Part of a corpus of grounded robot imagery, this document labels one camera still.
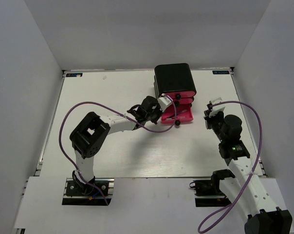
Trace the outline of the pink drawer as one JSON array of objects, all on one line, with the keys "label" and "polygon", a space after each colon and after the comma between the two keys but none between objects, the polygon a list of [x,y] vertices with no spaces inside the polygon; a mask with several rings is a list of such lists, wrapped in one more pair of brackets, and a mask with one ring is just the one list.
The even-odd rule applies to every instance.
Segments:
[{"label": "pink drawer", "polygon": [[180,100],[183,98],[193,98],[196,94],[196,91],[190,90],[190,91],[175,91],[175,92],[166,92],[167,96],[171,97],[175,100]]},{"label": "pink drawer", "polygon": [[192,105],[179,105],[176,107],[176,111],[180,112],[184,109],[187,109],[187,112],[182,113],[172,119],[167,119],[168,116],[171,116],[173,114],[175,114],[174,112],[174,107],[171,105],[169,106],[165,112],[163,113],[162,117],[161,117],[161,123],[162,124],[172,124],[175,123],[176,121],[181,124],[184,122],[191,122],[193,120],[193,114],[192,114],[192,110],[191,110]]},{"label": "pink drawer", "polygon": [[179,105],[191,105],[191,103],[194,101],[193,97],[189,97],[189,98],[181,98],[181,99],[174,99],[174,104],[176,106]]}]

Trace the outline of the pink top drawer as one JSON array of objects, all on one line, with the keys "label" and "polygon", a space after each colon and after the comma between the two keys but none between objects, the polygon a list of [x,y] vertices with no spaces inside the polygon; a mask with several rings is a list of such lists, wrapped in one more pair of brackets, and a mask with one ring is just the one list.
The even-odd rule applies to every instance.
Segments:
[{"label": "pink top drawer", "polygon": [[196,94],[196,91],[190,90],[190,91],[175,91],[175,92],[166,92],[167,96],[171,97],[175,100],[180,100],[183,98],[193,98]]}]

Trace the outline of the pink bottom drawer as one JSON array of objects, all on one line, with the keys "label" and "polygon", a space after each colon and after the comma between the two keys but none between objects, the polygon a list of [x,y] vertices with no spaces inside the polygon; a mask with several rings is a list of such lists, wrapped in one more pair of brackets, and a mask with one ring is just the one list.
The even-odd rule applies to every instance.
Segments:
[{"label": "pink bottom drawer", "polygon": [[172,124],[175,123],[176,121],[181,124],[184,122],[191,122],[193,120],[193,114],[192,114],[192,110],[191,110],[192,105],[179,105],[176,107],[176,111],[180,112],[184,109],[187,109],[187,112],[182,113],[172,119],[167,119],[168,116],[171,116],[173,114],[175,114],[174,112],[174,107],[171,105],[169,106],[165,112],[163,113],[162,117],[161,117],[161,123],[162,124]]}]

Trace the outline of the purple pen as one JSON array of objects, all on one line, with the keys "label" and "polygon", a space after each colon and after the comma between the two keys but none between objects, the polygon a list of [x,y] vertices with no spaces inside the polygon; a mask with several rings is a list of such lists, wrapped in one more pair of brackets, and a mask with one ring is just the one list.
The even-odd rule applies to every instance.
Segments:
[{"label": "purple pen", "polygon": [[172,118],[174,118],[175,116],[178,116],[178,115],[180,115],[180,114],[182,114],[182,113],[185,113],[185,112],[187,112],[187,109],[184,109],[184,110],[182,110],[182,111],[180,111],[180,112],[177,112],[176,114],[173,114],[173,115],[171,115],[171,116],[168,116],[167,119],[172,119]]}]

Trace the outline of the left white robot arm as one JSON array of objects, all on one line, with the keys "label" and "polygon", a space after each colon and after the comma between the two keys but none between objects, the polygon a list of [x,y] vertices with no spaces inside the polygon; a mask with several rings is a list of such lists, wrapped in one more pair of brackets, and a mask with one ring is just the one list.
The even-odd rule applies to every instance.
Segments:
[{"label": "left white robot arm", "polygon": [[127,111],[133,115],[134,121],[129,120],[124,114],[101,117],[95,112],[89,112],[70,135],[77,165],[77,169],[73,172],[73,180],[78,190],[85,195],[93,191],[95,180],[93,157],[99,152],[108,135],[134,131],[143,127],[148,121],[156,124],[170,105],[171,101],[167,97],[156,99],[147,96],[141,104]]}]

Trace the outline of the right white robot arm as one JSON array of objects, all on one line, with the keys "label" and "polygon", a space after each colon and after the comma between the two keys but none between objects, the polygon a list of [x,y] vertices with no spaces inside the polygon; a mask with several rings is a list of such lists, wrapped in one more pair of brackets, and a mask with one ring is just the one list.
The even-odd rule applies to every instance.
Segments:
[{"label": "right white robot arm", "polygon": [[211,100],[204,112],[206,128],[218,137],[219,152],[227,169],[215,171],[211,176],[211,189],[225,194],[230,204],[221,208],[223,213],[206,229],[204,234],[217,226],[233,208],[245,218],[246,234],[288,234],[293,218],[288,210],[281,209],[272,199],[255,172],[260,156],[252,160],[241,138],[242,121],[235,115],[224,115],[225,101]]}]

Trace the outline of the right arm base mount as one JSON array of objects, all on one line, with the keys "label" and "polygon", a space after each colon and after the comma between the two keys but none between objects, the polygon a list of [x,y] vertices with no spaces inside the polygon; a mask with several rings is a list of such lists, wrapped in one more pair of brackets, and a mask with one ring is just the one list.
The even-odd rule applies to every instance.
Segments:
[{"label": "right arm base mount", "polygon": [[196,207],[226,207],[231,204],[224,193],[213,188],[211,180],[193,180],[189,188],[195,192]]}]

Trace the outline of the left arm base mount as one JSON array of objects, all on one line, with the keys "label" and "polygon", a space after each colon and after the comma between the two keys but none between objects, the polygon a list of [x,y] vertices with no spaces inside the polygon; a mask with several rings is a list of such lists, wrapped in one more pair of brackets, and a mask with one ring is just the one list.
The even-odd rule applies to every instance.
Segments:
[{"label": "left arm base mount", "polygon": [[113,178],[96,178],[94,181],[104,197],[101,195],[98,189],[94,187],[87,188],[83,191],[79,185],[72,179],[68,178],[65,183],[65,189],[62,199],[62,205],[71,206],[107,206],[110,204],[113,188]]}]

